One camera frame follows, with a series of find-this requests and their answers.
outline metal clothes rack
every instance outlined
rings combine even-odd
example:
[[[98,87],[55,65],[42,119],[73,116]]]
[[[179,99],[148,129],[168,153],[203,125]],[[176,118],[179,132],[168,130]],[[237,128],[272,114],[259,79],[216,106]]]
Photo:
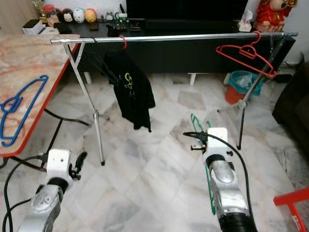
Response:
[[[275,59],[276,55],[279,53],[280,49],[282,48],[286,38],[291,36],[297,36],[297,32],[264,32],[261,33],[262,37],[270,38],[271,43],[273,43],[273,39],[275,37],[280,37],[280,41],[274,49],[271,49],[271,55],[268,61],[270,63]],[[229,33],[229,34],[202,34],[202,35],[174,35],[174,36],[141,36],[141,37],[126,37],[127,42],[150,42],[150,41],[180,41],[180,40],[209,40],[209,39],[232,39],[232,38],[256,38],[258,35],[256,33]],[[79,38],[79,39],[54,39],[51,40],[51,44],[62,44],[64,49],[70,59],[70,63],[73,67],[75,75],[78,79],[79,84],[86,96],[90,108],[93,111],[93,118],[95,122],[97,138],[98,138],[98,146],[101,158],[101,165],[105,164],[104,154],[103,154],[103,146],[101,141],[101,134],[100,128],[98,125],[99,120],[99,113],[98,110],[95,108],[93,101],[88,93],[88,90],[81,78],[80,73],[78,72],[78,64],[81,60],[85,43],[123,43],[124,40],[122,38]],[[70,48],[70,44],[81,44],[80,50],[78,52],[77,58],[74,60],[73,54]],[[247,106],[246,101],[248,100],[249,96],[257,86],[257,83],[262,78],[262,74],[258,75],[255,83],[250,88],[249,92],[246,94],[246,97],[237,103],[237,106],[241,107],[242,109],[242,120],[241,126],[239,130],[239,144],[241,144],[241,137],[242,137],[242,128],[243,128],[243,120],[244,120],[244,112],[245,107]]]

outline dark sofa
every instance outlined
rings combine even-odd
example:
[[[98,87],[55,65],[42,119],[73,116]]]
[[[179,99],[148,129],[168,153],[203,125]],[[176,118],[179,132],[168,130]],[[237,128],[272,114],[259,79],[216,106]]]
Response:
[[[283,90],[272,113],[287,125],[309,155],[309,62],[303,63]]]

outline red stool leg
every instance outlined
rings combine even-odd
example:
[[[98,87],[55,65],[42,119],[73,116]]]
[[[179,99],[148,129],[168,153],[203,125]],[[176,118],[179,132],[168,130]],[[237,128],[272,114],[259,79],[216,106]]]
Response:
[[[301,219],[299,212],[297,211],[295,205],[293,204],[288,204],[289,209],[291,211],[291,214],[293,216],[293,220],[298,228],[299,232],[307,232],[305,224],[303,222],[303,220]]]
[[[290,192],[288,194],[284,194],[281,196],[274,197],[275,205],[283,205],[286,204],[289,206],[291,214],[293,216],[293,220],[296,223],[298,231],[306,232],[306,227],[301,219],[294,203],[309,200],[309,187],[303,188],[301,190],[297,190],[294,192]]]

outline red desk edge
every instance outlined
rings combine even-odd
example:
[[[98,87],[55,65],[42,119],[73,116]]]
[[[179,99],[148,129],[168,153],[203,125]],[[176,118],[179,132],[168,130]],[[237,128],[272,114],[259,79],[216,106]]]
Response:
[[[72,53],[75,53],[75,51],[76,51],[78,45],[79,45],[79,43],[75,44],[75,46],[74,46],[74,48],[73,48],[73,50],[72,50]],[[37,125],[39,119],[41,118],[41,115],[42,115],[42,113],[43,113],[43,111],[44,111],[46,105],[48,104],[50,98],[52,97],[52,94],[54,93],[54,91],[55,91],[55,89],[56,89],[56,87],[57,87],[57,85],[58,85],[60,79],[62,78],[62,75],[63,75],[64,71],[67,69],[67,66],[68,66],[69,63],[70,63],[70,59],[68,59],[67,62],[64,64],[64,66],[63,66],[63,68],[62,68],[62,70],[61,70],[61,73],[59,74],[57,80],[55,81],[54,86],[53,86],[52,89],[50,90],[50,92],[49,92],[49,94],[48,94],[48,96],[47,96],[45,102],[43,103],[43,105],[42,105],[40,111],[38,112],[36,118],[34,119],[34,122],[33,122],[32,126],[30,127],[30,129],[29,129],[27,135],[25,136],[24,141],[23,141],[23,143],[21,144],[21,146],[20,146],[20,147],[18,148],[18,150],[15,151],[15,152],[0,154],[0,157],[6,158],[6,157],[11,157],[11,156],[17,156],[17,155],[20,155],[20,153],[22,153],[22,151],[25,149],[25,147],[26,147],[26,145],[27,145],[27,143],[28,143],[28,140],[29,140],[30,136],[32,135],[32,132],[33,132],[34,129],[35,129],[35,126]]]

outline figurine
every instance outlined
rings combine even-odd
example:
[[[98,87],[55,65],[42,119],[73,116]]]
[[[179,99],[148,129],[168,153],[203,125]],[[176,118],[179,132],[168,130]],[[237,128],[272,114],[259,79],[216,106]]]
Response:
[[[93,9],[88,8],[85,11],[85,19],[88,23],[94,23],[97,20],[96,12]]]
[[[85,21],[85,14],[81,8],[76,8],[73,12],[73,16],[77,23],[83,23]]]
[[[107,12],[106,13],[106,21],[113,21],[114,20],[114,16],[113,16],[113,14],[112,14],[112,12]]]
[[[260,32],[282,31],[284,16],[289,16],[297,0],[261,0],[254,27]]]
[[[56,15],[57,15],[57,17],[58,17],[58,19],[59,19],[59,21],[60,21],[61,23],[64,23],[64,22],[65,22],[64,17],[63,17],[63,13],[62,13],[61,10],[58,9],[58,8],[56,8]]]
[[[73,21],[73,11],[69,8],[66,8],[62,11],[64,20],[68,23]]]

